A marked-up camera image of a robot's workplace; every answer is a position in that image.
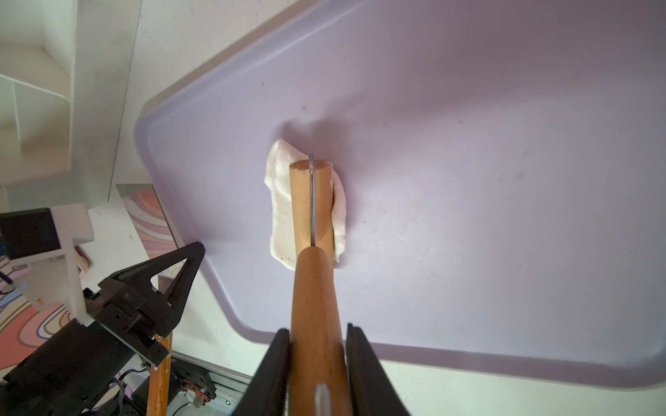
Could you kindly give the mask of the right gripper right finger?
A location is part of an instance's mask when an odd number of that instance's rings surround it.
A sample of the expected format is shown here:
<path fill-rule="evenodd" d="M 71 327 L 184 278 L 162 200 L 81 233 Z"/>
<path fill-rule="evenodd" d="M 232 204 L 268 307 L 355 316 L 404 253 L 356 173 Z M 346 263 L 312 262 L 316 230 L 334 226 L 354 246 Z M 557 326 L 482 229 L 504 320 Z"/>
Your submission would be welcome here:
<path fill-rule="evenodd" d="M 409 415 L 366 335 L 352 323 L 347 326 L 345 355 L 352 414 Z"/>

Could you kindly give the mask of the wooden dough roller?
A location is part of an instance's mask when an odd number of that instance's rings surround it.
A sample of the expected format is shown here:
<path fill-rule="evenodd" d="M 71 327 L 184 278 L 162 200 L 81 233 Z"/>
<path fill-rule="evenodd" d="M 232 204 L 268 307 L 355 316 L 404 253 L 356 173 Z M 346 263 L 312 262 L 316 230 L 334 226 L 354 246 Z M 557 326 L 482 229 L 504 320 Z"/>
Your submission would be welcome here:
<path fill-rule="evenodd" d="M 309 156 L 290 166 L 296 252 L 291 308 L 291 415 L 352 413 L 334 285 L 333 175 Z"/>

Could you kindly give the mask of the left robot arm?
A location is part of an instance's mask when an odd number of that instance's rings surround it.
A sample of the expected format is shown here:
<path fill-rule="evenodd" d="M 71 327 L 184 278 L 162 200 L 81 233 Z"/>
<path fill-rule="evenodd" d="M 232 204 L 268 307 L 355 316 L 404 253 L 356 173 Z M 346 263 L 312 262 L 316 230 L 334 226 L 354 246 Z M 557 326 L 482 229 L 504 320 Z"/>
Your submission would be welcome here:
<path fill-rule="evenodd" d="M 1 381 L 3 415 L 78 415 L 135 355 L 158 367 L 206 249 L 199 242 L 119 270 L 83 291 L 93 322 L 70 321 Z"/>

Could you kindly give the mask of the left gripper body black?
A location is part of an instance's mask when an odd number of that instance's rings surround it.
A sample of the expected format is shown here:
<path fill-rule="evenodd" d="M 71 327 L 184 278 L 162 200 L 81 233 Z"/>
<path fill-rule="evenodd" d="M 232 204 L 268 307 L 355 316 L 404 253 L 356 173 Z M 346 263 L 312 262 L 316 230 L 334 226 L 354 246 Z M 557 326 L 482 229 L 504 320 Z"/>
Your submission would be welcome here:
<path fill-rule="evenodd" d="M 154 339 L 156 323 L 126 304 L 109 301 L 102 295 L 101 288 L 97 292 L 85 289 L 83 299 L 88 314 L 144 361 L 158 366 L 166 358 L 166 350 Z M 165 331 L 167 334 L 172 332 L 171 322 L 166 322 Z"/>

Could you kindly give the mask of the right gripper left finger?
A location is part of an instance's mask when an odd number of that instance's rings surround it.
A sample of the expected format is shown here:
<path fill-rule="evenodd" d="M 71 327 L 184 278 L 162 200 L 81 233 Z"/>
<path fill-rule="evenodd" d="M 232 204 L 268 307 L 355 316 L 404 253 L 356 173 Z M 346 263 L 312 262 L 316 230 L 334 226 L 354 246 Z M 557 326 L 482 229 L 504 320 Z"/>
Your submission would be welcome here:
<path fill-rule="evenodd" d="M 290 332 L 279 329 L 232 415 L 284 415 L 290 364 Z"/>

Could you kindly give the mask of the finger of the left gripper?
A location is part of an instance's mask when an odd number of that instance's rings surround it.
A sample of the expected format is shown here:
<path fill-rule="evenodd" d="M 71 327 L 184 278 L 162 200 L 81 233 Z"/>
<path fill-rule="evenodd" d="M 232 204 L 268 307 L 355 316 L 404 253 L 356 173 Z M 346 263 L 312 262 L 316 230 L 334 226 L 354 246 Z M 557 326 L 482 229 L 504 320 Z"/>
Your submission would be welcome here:
<path fill-rule="evenodd" d="M 119 270 L 102 280 L 99 284 L 101 293 L 109 301 L 118 305 L 126 304 L 150 321 L 146 310 L 147 301 L 155 293 L 163 296 L 169 306 L 166 322 L 179 322 L 205 253 L 204 245 L 195 242 Z M 151 279 L 174 265 L 180 265 L 179 272 L 164 292 L 159 291 L 152 285 Z"/>

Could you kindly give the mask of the purple cutting board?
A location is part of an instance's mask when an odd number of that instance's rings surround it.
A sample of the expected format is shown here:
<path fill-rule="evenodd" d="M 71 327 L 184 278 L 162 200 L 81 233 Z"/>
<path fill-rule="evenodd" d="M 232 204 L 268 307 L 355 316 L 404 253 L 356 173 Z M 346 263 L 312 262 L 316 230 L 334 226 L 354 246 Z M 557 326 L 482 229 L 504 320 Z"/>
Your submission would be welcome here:
<path fill-rule="evenodd" d="M 383 359 L 664 382 L 664 2 L 323 2 L 142 116 L 163 206 L 259 343 L 291 315 L 280 139 L 341 176 L 340 317 Z"/>

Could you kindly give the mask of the white dough piece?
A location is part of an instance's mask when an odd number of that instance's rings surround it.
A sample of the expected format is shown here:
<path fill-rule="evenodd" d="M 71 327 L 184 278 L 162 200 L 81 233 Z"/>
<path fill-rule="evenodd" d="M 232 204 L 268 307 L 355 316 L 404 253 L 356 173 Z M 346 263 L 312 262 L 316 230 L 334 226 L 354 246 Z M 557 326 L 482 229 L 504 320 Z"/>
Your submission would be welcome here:
<path fill-rule="evenodd" d="M 274 259 L 289 270 L 295 270 L 297 261 L 289 167 L 292 163 L 305 161 L 307 158 L 306 154 L 285 140 L 277 140 L 272 144 L 266 160 L 264 182 L 271 192 L 272 201 L 270 252 Z M 343 183 L 335 170 L 332 171 L 331 186 L 333 190 L 331 211 L 333 259 L 335 262 L 339 262 L 346 250 L 347 206 Z"/>

